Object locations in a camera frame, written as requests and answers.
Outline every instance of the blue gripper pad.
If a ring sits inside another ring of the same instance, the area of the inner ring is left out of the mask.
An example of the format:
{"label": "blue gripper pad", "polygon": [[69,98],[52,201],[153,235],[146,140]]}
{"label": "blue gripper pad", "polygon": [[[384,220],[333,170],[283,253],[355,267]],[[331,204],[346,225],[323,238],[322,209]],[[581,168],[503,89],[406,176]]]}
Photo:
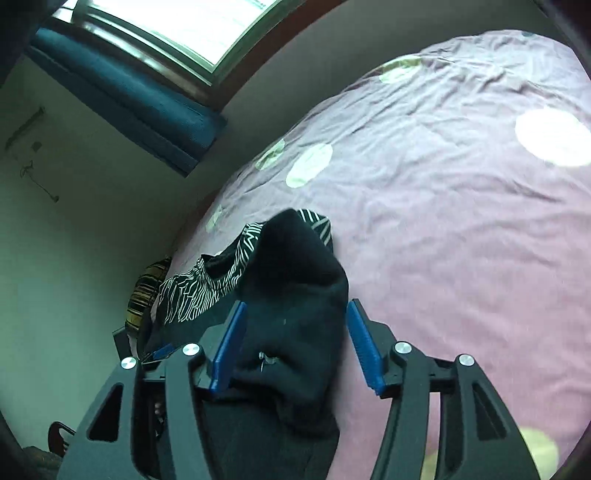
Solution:
{"label": "blue gripper pad", "polygon": [[386,390],[386,383],[384,382],[385,365],[382,354],[368,330],[369,322],[371,320],[368,319],[359,300],[353,299],[350,301],[347,305],[349,335],[353,340],[353,346],[361,364],[365,382],[376,395],[381,395]]}
{"label": "blue gripper pad", "polygon": [[209,390],[213,393],[227,389],[246,333],[246,303],[242,301],[232,310],[232,319],[212,362],[212,384]]}

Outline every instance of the blue curtain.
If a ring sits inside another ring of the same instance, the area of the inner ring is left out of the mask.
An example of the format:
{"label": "blue curtain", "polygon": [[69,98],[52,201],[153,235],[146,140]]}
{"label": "blue curtain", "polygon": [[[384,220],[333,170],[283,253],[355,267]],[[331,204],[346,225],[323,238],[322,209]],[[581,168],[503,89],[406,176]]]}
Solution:
{"label": "blue curtain", "polygon": [[40,28],[28,56],[134,143],[187,176],[225,120],[66,35]]}

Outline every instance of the purple bedsheet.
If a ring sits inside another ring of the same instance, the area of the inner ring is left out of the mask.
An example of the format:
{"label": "purple bedsheet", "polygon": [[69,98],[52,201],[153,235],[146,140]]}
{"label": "purple bedsheet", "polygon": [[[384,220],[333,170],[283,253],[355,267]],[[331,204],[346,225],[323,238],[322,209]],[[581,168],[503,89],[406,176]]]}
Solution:
{"label": "purple bedsheet", "polygon": [[[473,354],[548,477],[591,420],[590,126],[591,82],[566,46],[521,31],[431,46],[322,102],[237,173],[169,275],[247,222],[327,215],[351,298],[427,355]],[[350,340],[335,409],[329,479],[368,479],[389,402]]]}

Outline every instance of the window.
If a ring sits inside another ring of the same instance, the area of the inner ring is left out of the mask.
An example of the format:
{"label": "window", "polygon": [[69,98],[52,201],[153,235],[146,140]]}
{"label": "window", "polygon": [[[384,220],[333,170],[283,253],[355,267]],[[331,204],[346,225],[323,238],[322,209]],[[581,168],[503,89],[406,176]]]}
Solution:
{"label": "window", "polygon": [[221,108],[286,42],[341,2],[67,0],[54,17],[160,74],[169,70],[164,76],[191,97]]}

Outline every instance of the white polka dot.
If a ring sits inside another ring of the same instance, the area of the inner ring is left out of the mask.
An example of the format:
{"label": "white polka dot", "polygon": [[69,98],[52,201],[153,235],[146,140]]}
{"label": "white polka dot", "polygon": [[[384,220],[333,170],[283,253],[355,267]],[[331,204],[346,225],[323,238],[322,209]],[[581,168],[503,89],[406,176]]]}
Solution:
{"label": "white polka dot", "polygon": [[329,144],[319,143],[302,153],[287,174],[287,186],[296,189],[316,177],[329,165],[332,151]]}
{"label": "white polka dot", "polygon": [[284,148],[285,140],[281,139],[256,161],[255,168],[257,170],[265,170],[273,166],[283,155]]}
{"label": "white polka dot", "polygon": [[558,445],[541,430],[519,430],[534,459],[540,480],[549,480],[558,470]]}
{"label": "white polka dot", "polygon": [[382,83],[395,83],[413,77],[421,69],[421,57],[418,55],[404,55],[384,63],[379,79]]}
{"label": "white polka dot", "polygon": [[591,163],[591,132],[577,118],[555,108],[531,110],[515,122],[517,139],[527,151],[560,167]]}
{"label": "white polka dot", "polygon": [[215,226],[217,219],[220,218],[220,215],[222,214],[222,206],[218,206],[216,208],[216,211],[213,212],[213,215],[209,218],[209,220],[207,221],[207,223],[205,224],[205,231],[207,233],[211,232],[213,230],[213,227]]}

